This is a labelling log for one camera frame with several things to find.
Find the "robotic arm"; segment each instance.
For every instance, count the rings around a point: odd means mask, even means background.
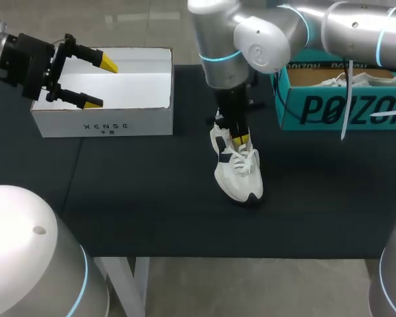
[[[232,137],[248,134],[250,64],[280,71],[303,48],[396,70],[396,7],[347,2],[249,9],[240,0],[189,0],[207,84]]]
[[[117,65],[100,50],[76,44],[72,35],[66,34],[57,53],[52,44],[25,34],[13,36],[5,33],[6,24],[0,21],[0,69],[7,71],[4,82],[22,85],[22,95],[38,100],[41,90],[49,91],[47,101],[57,99],[76,105],[80,109],[101,108],[103,101],[83,93],[61,88],[58,83],[67,57],[76,56],[93,66],[117,73]]]

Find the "shoe lace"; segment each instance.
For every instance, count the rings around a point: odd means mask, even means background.
[[[238,147],[238,151],[235,151],[233,148],[230,149],[232,151],[233,165],[234,169],[240,174],[250,174],[251,168],[253,165],[252,156],[256,152],[255,149],[248,151],[246,148],[246,144],[240,145]]]
[[[331,85],[333,87],[343,87],[346,86],[346,81],[344,81],[343,79],[341,79],[341,77],[344,75],[345,73],[341,73],[339,76],[337,76],[336,78],[332,78],[332,79],[327,79],[326,81],[323,81],[322,83],[324,85]]]

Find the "white box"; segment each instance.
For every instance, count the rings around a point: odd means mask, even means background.
[[[173,54],[169,48],[99,48],[119,67],[114,74],[75,57],[59,83],[104,101],[78,109],[43,90],[31,112],[43,137],[112,137],[173,134]]]

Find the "blue light ring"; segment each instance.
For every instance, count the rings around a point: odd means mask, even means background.
[[[376,48],[376,61],[377,61],[377,65],[379,65],[380,67],[383,67],[381,65],[381,60],[380,60],[380,51],[381,51],[381,44],[383,42],[383,37],[384,37],[384,33],[385,33],[385,28],[386,26],[389,24],[391,15],[396,11],[396,7],[392,8],[389,10],[389,13],[387,14],[387,22],[385,23],[385,25],[383,25],[383,27],[381,28],[380,34],[378,36],[378,41],[377,41],[377,48]]]
[[[299,15],[299,17],[302,19],[302,21],[305,24],[306,27],[306,43],[305,43],[305,48],[308,45],[308,43],[310,43],[310,26],[308,25],[308,22],[306,22],[306,19],[304,18],[304,16],[302,15],[301,12],[299,12],[298,10],[296,10],[295,8],[291,7],[290,5],[278,5],[278,8],[284,8],[284,9],[289,9],[292,10],[293,12],[295,12],[297,15]]]
[[[238,56],[239,54],[241,54],[241,51],[237,51],[229,56],[225,56],[225,57],[219,57],[219,58],[211,58],[211,57],[205,57],[202,56],[201,54],[199,54],[199,57],[203,60],[203,61],[210,61],[213,63],[219,62],[219,61],[228,61],[229,59],[232,59],[236,56]]]
[[[390,307],[391,307],[391,308],[395,311],[395,313],[396,313],[396,307],[395,307],[395,305],[392,303],[392,301],[391,301],[389,295],[387,294],[387,291],[385,290],[384,283],[383,283],[383,275],[381,274],[381,264],[382,264],[382,262],[383,262],[384,251],[385,251],[385,249],[383,250],[383,253],[381,254],[381,258],[380,258],[379,278],[380,278],[381,287],[382,287],[382,289],[383,289],[383,293],[384,293],[384,295],[385,295],[387,301],[389,302]]]
[[[82,284],[81,291],[79,292],[77,301],[74,303],[72,309],[69,311],[69,313],[66,315],[66,317],[72,317],[72,315],[75,313],[82,297],[84,296],[85,288],[86,288],[86,282],[88,281],[88,260],[86,259],[86,254],[84,251],[84,248],[80,246],[82,249],[82,252],[84,254],[84,261],[85,261],[85,276],[84,276],[84,283]]]

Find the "shoe box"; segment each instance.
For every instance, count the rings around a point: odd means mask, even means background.
[[[346,87],[314,87],[334,79],[348,65],[340,57],[303,50],[282,71],[271,75],[279,124],[283,130],[341,130],[347,103]],[[360,73],[392,79],[396,73],[356,62]],[[350,130],[396,130],[396,116],[374,117],[396,110],[396,87],[353,87]]]
[[[100,48],[119,67],[114,74],[75,57],[59,83],[104,101],[78,109],[43,90],[31,113],[43,137],[119,137],[173,134],[173,52],[170,48]]]

